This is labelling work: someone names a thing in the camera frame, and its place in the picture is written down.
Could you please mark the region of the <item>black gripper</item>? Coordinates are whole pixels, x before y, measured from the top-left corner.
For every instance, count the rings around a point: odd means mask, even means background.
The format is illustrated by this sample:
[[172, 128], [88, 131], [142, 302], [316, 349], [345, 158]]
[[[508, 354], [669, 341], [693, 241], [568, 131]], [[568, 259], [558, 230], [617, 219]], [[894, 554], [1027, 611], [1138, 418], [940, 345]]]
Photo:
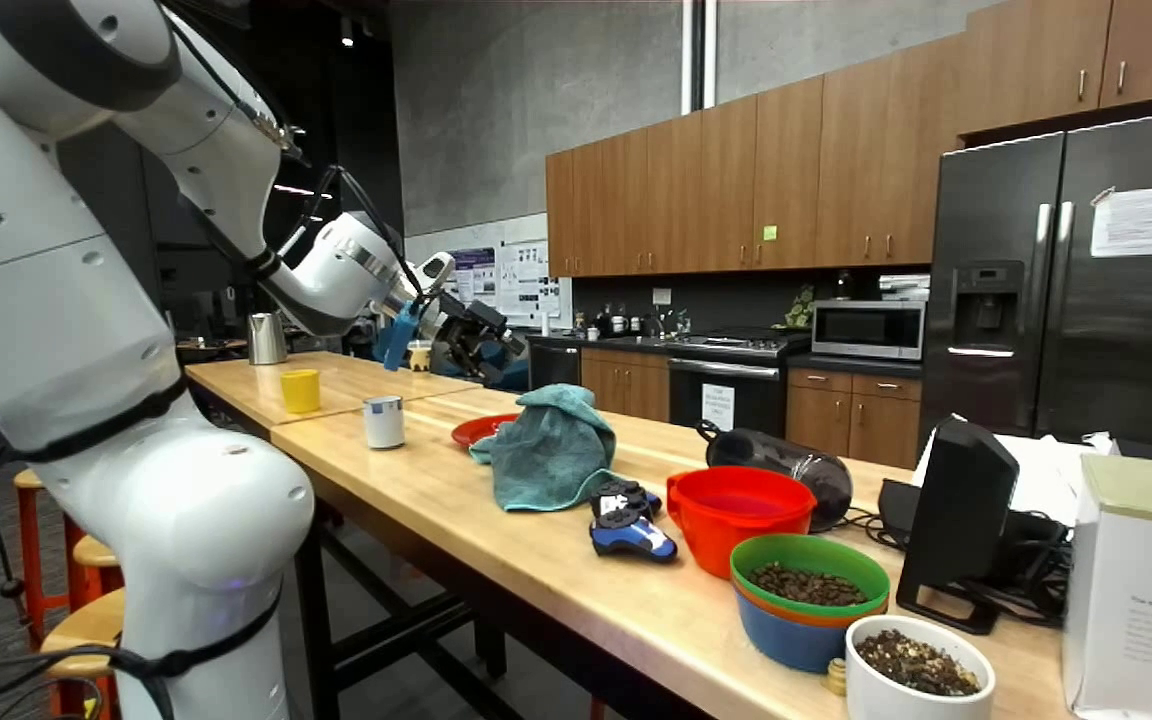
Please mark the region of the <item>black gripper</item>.
[[446, 345], [449, 362], [471, 379], [501, 379], [521, 354], [508, 320], [495, 310], [481, 302], [463, 306], [456, 298], [442, 302], [435, 341]]

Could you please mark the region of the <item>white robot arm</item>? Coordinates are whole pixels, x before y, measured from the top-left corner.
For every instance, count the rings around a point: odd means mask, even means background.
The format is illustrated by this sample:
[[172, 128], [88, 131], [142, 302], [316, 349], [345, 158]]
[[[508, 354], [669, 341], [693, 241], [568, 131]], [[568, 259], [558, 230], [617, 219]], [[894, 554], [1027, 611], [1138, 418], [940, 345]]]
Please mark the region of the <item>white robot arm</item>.
[[305, 256], [275, 247], [265, 207], [289, 131], [162, 0], [0, 0], [0, 435], [122, 560], [123, 720], [289, 720], [279, 590], [316, 493], [297, 461], [197, 410], [165, 311], [54, 159], [106, 126], [316, 338], [368, 326], [383, 366], [417, 338], [471, 362], [503, 318], [456, 302], [449, 256], [405, 259], [363, 214], [328, 219]]

